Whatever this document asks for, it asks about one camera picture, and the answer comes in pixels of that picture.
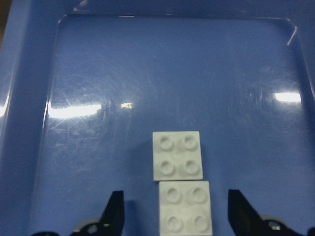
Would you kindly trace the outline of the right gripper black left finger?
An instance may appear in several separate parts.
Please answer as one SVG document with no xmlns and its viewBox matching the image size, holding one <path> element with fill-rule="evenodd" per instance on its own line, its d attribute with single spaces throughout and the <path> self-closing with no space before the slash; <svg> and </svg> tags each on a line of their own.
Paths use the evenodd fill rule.
<svg viewBox="0 0 315 236">
<path fill-rule="evenodd" d="M 113 191 L 99 220 L 101 236 L 121 236 L 125 222 L 124 192 Z"/>
</svg>

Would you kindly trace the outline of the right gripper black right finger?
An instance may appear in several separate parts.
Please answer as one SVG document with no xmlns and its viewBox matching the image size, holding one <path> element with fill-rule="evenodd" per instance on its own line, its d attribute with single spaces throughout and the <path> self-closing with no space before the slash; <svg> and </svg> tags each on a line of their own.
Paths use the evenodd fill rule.
<svg viewBox="0 0 315 236">
<path fill-rule="evenodd" d="M 240 190 L 228 191 L 228 221 L 236 236 L 265 236 L 264 221 Z"/>
</svg>

